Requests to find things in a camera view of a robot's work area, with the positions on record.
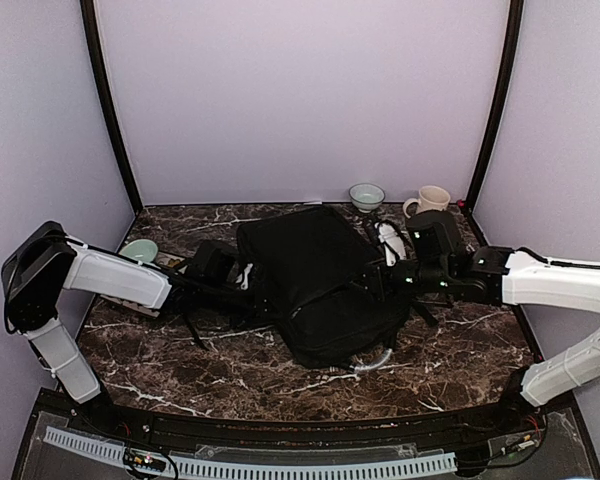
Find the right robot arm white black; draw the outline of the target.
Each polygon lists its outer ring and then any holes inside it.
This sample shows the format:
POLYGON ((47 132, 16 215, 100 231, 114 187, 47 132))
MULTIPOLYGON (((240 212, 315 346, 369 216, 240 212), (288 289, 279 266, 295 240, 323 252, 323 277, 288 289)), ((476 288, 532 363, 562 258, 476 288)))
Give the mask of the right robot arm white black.
MULTIPOLYGON (((469 253, 396 259, 376 264, 374 292, 407 298, 442 293, 457 301, 537 307, 600 318, 600 262, 539 255, 527 248, 486 246, 469 253)), ((514 432, 529 411, 600 378, 600 325, 550 358, 515 371, 490 413, 501 434, 514 432)))

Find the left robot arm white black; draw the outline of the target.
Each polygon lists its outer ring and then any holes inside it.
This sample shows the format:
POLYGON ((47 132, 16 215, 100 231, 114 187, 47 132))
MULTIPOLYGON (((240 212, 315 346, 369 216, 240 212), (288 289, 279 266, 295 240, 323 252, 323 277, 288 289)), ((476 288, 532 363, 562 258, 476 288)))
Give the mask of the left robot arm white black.
POLYGON ((83 421, 100 436, 111 436, 121 427, 120 412, 104 400, 102 381, 63 323, 62 297, 70 292, 106 297, 155 315, 185 314, 202 303, 249 311, 255 306, 254 272, 247 268, 235 284, 214 281, 190 260, 170 267, 131 259, 47 221, 1 266, 4 326, 27 340, 68 397, 83 406, 83 421))

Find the black student backpack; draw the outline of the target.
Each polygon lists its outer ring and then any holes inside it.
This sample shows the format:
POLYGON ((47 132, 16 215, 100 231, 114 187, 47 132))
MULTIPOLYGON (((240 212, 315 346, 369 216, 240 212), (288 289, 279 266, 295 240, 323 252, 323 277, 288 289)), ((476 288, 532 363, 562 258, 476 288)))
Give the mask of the black student backpack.
POLYGON ((275 317, 273 326, 308 369, 355 373, 391 358, 412 314, 437 319, 416 297, 378 301, 364 289, 364 266, 408 260, 407 238, 394 222, 371 217, 359 232, 337 210, 317 206, 240 226, 237 261, 222 284, 251 290, 275 317))

